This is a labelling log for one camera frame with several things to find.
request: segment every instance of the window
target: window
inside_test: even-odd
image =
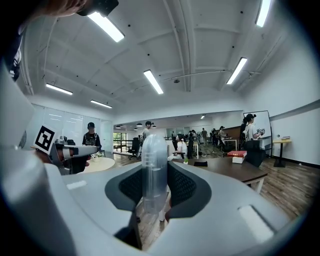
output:
[[[127,152],[127,133],[114,132],[113,133],[113,150],[118,152]]]
[[[114,132],[113,133],[113,140],[114,141],[126,141],[127,134],[125,132]]]

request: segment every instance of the book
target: book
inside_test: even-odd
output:
[[[245,160],[245,157],[232,157],[232,163],[242,164]]]
[[[228,157],[237,157],[237,158],[244,158],[247,155],[247,151],[230,151],[228,153]]]

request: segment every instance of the table leg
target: table leg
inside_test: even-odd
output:
[[[280,157],[279,159],[276,159],[274,161],[274,167],[286,167],[286,163],[285,162],[282,162],[282,151],[283,151],[283,147],[284,147],[284,144],[281,143],[280,144]]]
[[[165,211],[164,211],[164,209],[162,209],[162,210],[159,212],[159,221],[161,221],[161,222],[164,222],[164,221],[165,221]]]
[[[265,179],[262,178],[262,179],[260,179],[260,180],[258,181],[258,184],[257,184],[257,186],[256,186],[256,188],[255,188],[255,191],[256,191],[258,194],[260,194],[262,185],[264,184],[264,180],[265,180]]]

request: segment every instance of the black and white fiducial marker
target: black and white fiducial marker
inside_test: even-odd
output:
[[[51,147],[53,143],[55,143],[56,141],[56,134],[57,132],[54,129],[46,125],[42,125],[38,135],[35,138],[33,145],[37,149],[49,155],[51,151]]]

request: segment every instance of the fluorescent ceiling light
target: fluorescent ceiling light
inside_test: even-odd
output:
[[[112,109],[112,106],[109,106],[109,105],[106,105],[106,104],[102,104],[102,103],[100,103],[100,102],[98,102],[98,101],[91,100],[91,102],[94,103],[94,104],[98,104],[98,105],[100,105],[100,106],[104,106],[104,107],[106,107],[106,108]]]
[[[229,78],[228,82],[226,82],[227,85],[231,85],[236,77],[239,75],[240,71],[243,69],[244,65],[246,64],[247,59],[241,58],[238,65],[236,66],[235,70],[233,71],[231,77]]]
[[[61,116],[61,115],[56,115],[56,114],[49,114],[49,116],[54,116],[54,117],[62,118],[62,116]]]
[[[151,70],[146,70],[143,72],[146,78],[148,78],[149,82],[152,84],[154,89],[158,94],[163,94],[164,92],[162,91],[160,85],[158,84],[157,80],[155,79],[154,75],[152,74]]]
[[[261,6],[258,14],[258,18],[256,20],[256,25],[259,27],[263,27],[269,12],[271,0],[262,0]]]
[[[102,28],[116,43],[125,38],[125,35],[107,18],[99,12],[94,12],[88,17]]]
[[[48,84],[48,83],[46,84],[46,87],[48,87],[50,89],[54,89],[54,90],[62,92],[62,93],[65,93],[65,94],[69,94],[69,95],[73,94],[72,91],[64,90],[64,89],[61,89],[59,87],[56,87],[56,86]]]

